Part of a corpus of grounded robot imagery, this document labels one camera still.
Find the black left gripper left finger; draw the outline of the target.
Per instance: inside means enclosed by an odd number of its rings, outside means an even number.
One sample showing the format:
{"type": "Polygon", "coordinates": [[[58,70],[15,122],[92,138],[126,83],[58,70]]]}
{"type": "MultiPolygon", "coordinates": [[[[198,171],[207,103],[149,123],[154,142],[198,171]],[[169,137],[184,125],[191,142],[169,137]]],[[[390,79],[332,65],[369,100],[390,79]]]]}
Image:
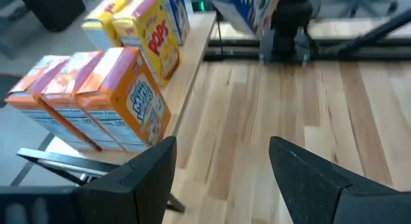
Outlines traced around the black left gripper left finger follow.
{"type": "Polygon", "coordinates": [[[1,223],[161,223],[176,156],[169,136],[80,187],[2,187],[1,223]]]}

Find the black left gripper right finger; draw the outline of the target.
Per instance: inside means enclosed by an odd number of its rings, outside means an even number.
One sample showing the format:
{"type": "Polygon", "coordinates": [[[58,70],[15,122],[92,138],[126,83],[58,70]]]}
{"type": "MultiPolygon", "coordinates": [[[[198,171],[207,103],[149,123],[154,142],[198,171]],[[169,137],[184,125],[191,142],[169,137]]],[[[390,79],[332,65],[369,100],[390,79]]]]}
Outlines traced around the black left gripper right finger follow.
{"type": "Polygon", "coordinates": [[[410,223],[410,193],[342,168],[281,137],[270,162],[294,223],[410,223]]]}

